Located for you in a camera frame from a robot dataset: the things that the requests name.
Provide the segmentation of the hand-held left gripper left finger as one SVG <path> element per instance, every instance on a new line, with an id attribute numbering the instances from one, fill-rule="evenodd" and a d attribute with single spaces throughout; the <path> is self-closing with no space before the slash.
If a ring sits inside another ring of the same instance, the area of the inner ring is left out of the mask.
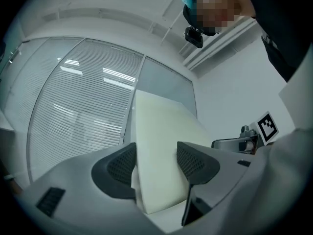
<path id="1" fill-rule="evenodd" d="M 136 199 L 132 173 L 136 165 L 136 143 L 118 146 L 117 150 L 98 160 L 91 170 L 96 186 L 116 199 Z"/>

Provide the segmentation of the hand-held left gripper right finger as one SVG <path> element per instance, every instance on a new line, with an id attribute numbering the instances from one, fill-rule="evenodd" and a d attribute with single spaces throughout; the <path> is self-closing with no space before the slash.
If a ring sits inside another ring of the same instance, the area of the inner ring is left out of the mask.
<path id="1" fill-rule="evenodd" d="M 220 170 L 215 158 L 193 148 L 185 142 L 177 142 L 177 163 L 188 181 L 188 194 L 181 225 L 186 226 L 212 210 L 203 199 L 197 197 L 193 186 L 204 185 Z"/>

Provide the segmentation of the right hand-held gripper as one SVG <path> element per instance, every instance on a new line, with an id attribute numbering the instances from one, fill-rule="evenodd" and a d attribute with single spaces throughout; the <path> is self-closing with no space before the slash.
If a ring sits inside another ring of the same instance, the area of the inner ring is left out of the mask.
<path id="1" fill-rule="evenodd" d="M 236 153 L 255 154 L 259 147 L 272 142 L 278 133 L 270 112 L 266 112 L 250 125 L 242 126 L 237 138 L 215 140 L 211 147 Z"/>

